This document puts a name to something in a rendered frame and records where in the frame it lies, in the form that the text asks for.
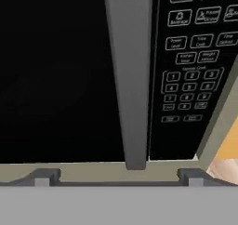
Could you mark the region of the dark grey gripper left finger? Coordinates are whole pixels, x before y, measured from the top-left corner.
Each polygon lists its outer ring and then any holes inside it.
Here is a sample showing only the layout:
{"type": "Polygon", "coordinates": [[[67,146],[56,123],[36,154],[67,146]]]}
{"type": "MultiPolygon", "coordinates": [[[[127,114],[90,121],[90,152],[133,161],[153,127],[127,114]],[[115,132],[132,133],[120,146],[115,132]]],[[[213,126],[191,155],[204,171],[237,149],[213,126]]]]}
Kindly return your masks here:
{"type": "Polygon", "coordinates": [[[28,176],[10,182],[0,182],[0,187],[52,187],[60,183],[61,171],[58,168],[37,168],[28,176]]]}

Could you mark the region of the black microwave door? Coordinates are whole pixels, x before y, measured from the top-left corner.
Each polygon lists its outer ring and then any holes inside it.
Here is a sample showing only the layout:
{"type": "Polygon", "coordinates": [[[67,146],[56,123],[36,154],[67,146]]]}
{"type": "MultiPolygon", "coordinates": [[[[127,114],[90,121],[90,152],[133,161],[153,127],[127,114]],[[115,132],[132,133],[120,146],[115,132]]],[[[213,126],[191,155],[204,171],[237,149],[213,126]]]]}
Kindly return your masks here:
{"type": "Polygon", "coordinates": [[[137,0],[0,0],[0,165],[122,163],[116,40],[137,0]]]}

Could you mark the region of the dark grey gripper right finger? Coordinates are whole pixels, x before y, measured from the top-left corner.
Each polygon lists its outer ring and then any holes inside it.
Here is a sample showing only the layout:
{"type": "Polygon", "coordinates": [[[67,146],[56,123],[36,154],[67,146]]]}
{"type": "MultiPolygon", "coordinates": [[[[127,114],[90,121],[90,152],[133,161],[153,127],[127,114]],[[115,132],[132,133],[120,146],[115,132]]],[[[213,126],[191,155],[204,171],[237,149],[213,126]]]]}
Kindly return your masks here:
{"type": "Polygon", "coordinates": [[[180,185],[188,187],[234,186],[234,183],[211,177],[200,168],[180,168],[178,181],[180,185]]]}

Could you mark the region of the black microwave oven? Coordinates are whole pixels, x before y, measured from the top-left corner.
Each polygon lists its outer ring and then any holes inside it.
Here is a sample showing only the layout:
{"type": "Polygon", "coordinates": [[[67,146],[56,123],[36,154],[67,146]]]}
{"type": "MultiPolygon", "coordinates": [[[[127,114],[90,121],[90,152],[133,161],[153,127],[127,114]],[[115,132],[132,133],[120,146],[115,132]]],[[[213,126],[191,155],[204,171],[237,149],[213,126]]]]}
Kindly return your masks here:
{"type": "Polygon", "coordinates": [[[3,164],[0,182],[58,168],[56,186],[174,185],[206,172],[238,116],[238,0],[152,0],[146,167],[3,164]]]}

